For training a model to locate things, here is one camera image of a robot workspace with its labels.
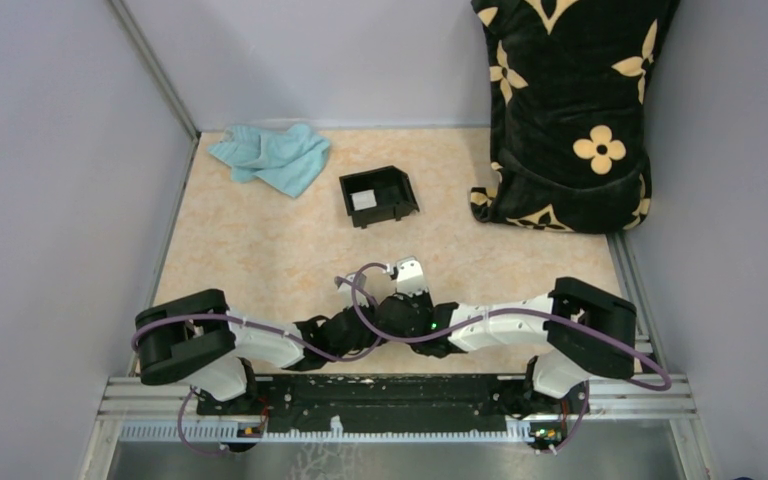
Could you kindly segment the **black plastic card box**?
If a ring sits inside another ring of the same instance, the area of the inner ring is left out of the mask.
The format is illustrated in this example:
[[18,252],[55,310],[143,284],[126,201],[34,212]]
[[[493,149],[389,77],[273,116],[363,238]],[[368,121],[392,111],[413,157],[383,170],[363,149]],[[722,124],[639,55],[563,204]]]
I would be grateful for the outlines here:
[[[395,166],[385,166],[339,178],[347,216],[354,228],[365,229],[384,221],[400,221],[419,212],[420,207],[413,191],[409,175]],[[374,208],[354,211],[350,194],[372,189],[378,205]]]

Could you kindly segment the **grey credit card stack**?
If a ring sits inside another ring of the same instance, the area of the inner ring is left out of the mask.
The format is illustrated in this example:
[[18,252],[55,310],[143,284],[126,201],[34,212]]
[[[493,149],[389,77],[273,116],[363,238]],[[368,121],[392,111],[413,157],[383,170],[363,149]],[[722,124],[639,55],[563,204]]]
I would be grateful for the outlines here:
[[367,210],[378,205],[375,191],[372,189],[351,193],[350,201],[354,211]]

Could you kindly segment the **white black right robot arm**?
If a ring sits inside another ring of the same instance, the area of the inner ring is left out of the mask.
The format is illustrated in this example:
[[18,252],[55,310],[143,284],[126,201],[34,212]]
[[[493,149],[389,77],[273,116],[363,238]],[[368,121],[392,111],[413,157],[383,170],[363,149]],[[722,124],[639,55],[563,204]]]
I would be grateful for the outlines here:
[[561,277],[547,294],[488,306],[434,304],[426,292],[397,292],[376,307],[371,323],[388,340],[438,358],[497,346],[546,347],[528,363],[523,398],[532,410],[548,412],[592,377],[633,376],[635,361],[623,349],[635,344],[636,318],[631,302]]

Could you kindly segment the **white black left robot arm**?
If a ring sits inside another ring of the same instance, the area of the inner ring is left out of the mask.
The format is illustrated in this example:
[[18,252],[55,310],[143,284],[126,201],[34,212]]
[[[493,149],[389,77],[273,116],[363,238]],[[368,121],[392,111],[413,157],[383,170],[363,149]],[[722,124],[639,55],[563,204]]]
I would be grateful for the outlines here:
[[184,382],[237,414],[260,399],[252,361],[309,372],[360,360],[383,344],[346,308],[332,317],[274,325],[233,312],[223,291],[207,289],[140,312],[131,347],[149,386]]

